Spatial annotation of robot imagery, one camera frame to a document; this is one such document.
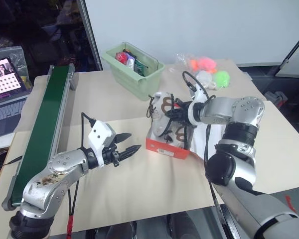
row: white wall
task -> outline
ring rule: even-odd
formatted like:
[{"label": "white wall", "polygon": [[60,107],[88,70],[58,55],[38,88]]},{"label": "white wall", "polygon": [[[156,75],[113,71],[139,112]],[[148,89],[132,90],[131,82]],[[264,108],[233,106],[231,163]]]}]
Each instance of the white wall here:
[{"label": "white wall", "polygon": [[127,41],[164,63],[173,63],[176,53],[194,53],[237,64],[278,64],[299,40],[299,0],[86,0],[86,5],[100,54]]}]

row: green conveyor belt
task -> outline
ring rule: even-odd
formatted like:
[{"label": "green conveyor belt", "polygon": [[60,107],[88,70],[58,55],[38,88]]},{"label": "green conveyor belt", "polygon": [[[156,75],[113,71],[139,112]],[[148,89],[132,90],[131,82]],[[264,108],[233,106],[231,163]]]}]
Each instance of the green conveyor belt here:
[{"label": "green conveyor belt", "polygon": [[49,159],[68,71],[69,66],[59,66],[54,67],[51,74],[12,191],[11,204],[14,207],[20,205],[28,181],[45,168]]}]

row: red cable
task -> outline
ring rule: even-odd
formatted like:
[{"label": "red cable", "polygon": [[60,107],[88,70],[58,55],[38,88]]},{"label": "red cable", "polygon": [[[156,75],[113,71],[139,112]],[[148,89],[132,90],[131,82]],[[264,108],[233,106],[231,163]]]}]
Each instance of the red cable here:
[{"label": "red cable", "polygon": [[69,215],[68,225],[66,227],[66,239],[71,239],[72,227],[73,227],[73,215]]},{"label": "red cable", "polygon": [[291,204],[291,197],[290,197],[289,195],[286,195],[285,198],[286,198],[288,207],[289,207],[294,213],[297,213],[296,210],[295,210],[295,208],[294,208],[293,205]]}]

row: green ball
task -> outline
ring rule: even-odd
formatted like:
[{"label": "green ball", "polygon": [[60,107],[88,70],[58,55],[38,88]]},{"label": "green ball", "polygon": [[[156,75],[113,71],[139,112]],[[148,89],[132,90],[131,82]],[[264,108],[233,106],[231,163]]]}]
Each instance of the green ball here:
[{"label": "green ball", "polygon": [[214,74],[214,81],[218,88],[227,87],[230,82],[230,76],[227,71],[218,71]]}]

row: toy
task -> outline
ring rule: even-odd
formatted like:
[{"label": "toy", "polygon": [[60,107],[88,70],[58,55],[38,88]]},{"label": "toy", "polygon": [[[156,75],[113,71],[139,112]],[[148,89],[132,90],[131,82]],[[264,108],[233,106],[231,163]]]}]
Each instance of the toy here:
[{"label": "toy", "polygon": [[208,57],[199,58],[197,60],[197,64],[198,64],[198,68],[200,70],[204,70],[209,73],[217,72],[217,70],[216,70],[217,63],[216,63],[216,61],[214,61],[211,58],[208,58]]},{"label": "toy", "polygon": [[208,88],[213,80],[212,75],[207,71],[199,71],[196,78],[204,88]]},{"label": "toy", "polygon": [[227,71],[218,71],[213,75],[218,88],[228,87],[230,76]]},{"label": "toy", "polygon": [[128,61],[128,55],[127,53],[121,51],[115,54],[115,59],[126,65],[126,62]]}]

